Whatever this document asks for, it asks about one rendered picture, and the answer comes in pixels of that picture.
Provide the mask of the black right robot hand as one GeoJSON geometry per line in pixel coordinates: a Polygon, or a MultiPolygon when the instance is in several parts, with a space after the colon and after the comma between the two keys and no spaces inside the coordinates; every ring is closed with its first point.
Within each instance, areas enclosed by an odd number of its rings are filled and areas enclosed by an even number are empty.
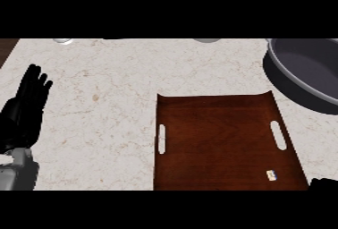
{"type": "Polygon", "coordinates": [[[328,178],[313,178],[309,189],[312,191],[338,191],[338,181],[328,178]]]}

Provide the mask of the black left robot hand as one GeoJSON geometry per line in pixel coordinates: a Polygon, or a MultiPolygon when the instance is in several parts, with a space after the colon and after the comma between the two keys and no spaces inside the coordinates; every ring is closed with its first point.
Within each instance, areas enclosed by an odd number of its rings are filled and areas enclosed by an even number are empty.
{"type": "Polygon", "coordinates": [[[22,76],[16,96],[0,110],[0,154],[30,148],[40,137],[44,105],[53,82],[42,67],[31,64],[22,76]]]}

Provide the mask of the dark brown wooden panel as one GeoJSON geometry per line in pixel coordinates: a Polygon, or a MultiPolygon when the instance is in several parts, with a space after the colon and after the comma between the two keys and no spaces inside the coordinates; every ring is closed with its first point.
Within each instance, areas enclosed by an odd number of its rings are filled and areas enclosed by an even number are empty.
{"type": "Polygon", "coordinates": [[[0,68],[19,42],[18,38],[0,38],[0,68]]]}

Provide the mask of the grey metal pot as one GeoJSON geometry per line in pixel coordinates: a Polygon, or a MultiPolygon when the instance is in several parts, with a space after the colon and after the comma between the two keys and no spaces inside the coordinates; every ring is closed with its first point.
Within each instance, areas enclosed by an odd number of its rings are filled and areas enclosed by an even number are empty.
{"type": "Polygon", "coordinates": [[[267,38],[263,69],[275,88],[300,106],[338,115],[338,39],[267,38]]]}

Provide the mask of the dark brown wooden tray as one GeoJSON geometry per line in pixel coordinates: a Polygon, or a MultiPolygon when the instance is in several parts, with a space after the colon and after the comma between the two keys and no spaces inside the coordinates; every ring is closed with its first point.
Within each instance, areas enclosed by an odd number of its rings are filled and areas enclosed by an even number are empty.
{"type": "Polygon", "coordinates": [[[260,95],[157,97],[155,190],[304,191],[294,145],[279,149],[272,122],[282,115],[260,95]],[[270,181],[267,171],[278,176],[270,181]]]}

